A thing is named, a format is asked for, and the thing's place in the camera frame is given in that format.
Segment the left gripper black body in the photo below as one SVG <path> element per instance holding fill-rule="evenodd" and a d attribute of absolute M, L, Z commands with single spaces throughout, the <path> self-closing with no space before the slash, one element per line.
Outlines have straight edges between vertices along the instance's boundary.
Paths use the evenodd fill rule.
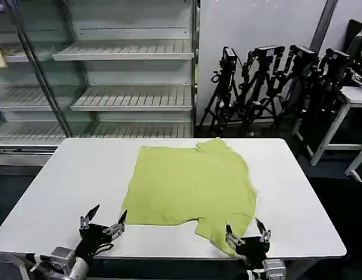
<path fill-rule="evenodd" d="M 103 233 L 108 226 L 89 224 L 89 229 L 80 229 L 81 241 L 75 249 L 77 257 L 94 257 L 114 247 L 113 240 L 118 237 L 110 237 Z"/>

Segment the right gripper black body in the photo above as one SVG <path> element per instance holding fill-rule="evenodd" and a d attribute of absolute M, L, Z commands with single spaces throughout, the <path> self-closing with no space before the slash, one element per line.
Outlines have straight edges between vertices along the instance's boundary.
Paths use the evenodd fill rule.
<path fill-rule="evenodd" d="M 259 236 L 244 237 L 235 246 L 236 253 L 241 256 L 248 267 L 263 267 L 263 261 L 270 248 L 270 242 Z"/>

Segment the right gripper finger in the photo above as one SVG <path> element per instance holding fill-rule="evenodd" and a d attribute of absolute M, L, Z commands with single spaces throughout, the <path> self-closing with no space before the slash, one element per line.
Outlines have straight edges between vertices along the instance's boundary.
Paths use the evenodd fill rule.
<path fill-rule="evenodd" d="M 271 238 L 272 231 L 270 229 L 266 229 L 263 222 L 261 222 L 257 217 L 255 217 L 257 228 L 261 234 L 260 242 L 262 243 L 269 243 Z"/>
<path fill-rule="evenodd" d="M 242 240 L 233 233 L 230 225 L 226 225 L 225 241 L 232 249 L 236 249 L 243 245 Z"/>

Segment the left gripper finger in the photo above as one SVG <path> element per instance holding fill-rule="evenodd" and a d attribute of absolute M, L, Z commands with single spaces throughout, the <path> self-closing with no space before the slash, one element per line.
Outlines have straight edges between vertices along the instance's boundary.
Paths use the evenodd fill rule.
<path fill-rule="evenodd" d="M 85 216 L 80 217 L 80 229 L 89 229 L 90 221 L 96 215 L 100 205 L 97 204 L 94 208 L 90 209 Z"/>
<path fill-rule="evenodd" d="M 118 222 L 105 229 L 103 233 L 110 237 L 119 237 L 122 233 L 124 233 L 127 212 L 128 210 L 126 209 L 119 218 Z"/>

